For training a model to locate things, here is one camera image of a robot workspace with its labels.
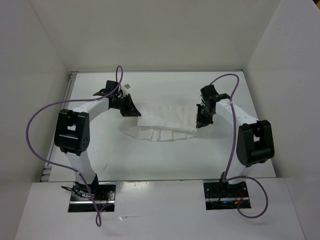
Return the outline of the white pleated skirt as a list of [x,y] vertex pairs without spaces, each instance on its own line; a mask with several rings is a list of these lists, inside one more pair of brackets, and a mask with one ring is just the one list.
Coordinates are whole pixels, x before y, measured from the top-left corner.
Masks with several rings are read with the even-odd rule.
[[196,106],[139,103],[137,108],[141,116],[129,117],[120,125],[120,131],[130,137],[150,142],[172,142],[196,135]]

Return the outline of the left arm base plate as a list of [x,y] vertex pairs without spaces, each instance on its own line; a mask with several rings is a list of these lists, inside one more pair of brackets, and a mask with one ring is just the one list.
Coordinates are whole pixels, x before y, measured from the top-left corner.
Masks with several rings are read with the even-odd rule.
[[[76,190],[76,184],[72,187],[62,187],[70,192],[69,213],[88,213],[95,212],[95,207],[86,191]],[[116,200],[116,182],[100,182],[98,186],[98,193],[93,193],[94,201],[98,210],[104,212],[115,211]]]

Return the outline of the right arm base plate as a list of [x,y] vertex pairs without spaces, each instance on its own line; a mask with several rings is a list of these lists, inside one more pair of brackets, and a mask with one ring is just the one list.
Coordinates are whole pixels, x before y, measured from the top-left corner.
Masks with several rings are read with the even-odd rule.
[[250,209],[250,198],[244,181],[237,184],[223,183],[221,179],[203,182],[206,210]]

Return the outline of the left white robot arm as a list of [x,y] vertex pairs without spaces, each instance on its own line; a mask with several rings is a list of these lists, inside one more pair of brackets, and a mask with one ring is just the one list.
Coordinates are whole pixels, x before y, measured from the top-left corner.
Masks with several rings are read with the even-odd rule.
[[90,101],[58,114],[54,144],[76,169],[75,186],[70,191],[88,200],[101,193],[97,174],[92,169],[87,149],[90,144],[90,123],[100,114],[119,110],[123,117],[140,117],[131,95],[118,82],[108,80],[105,88],[96,92]]

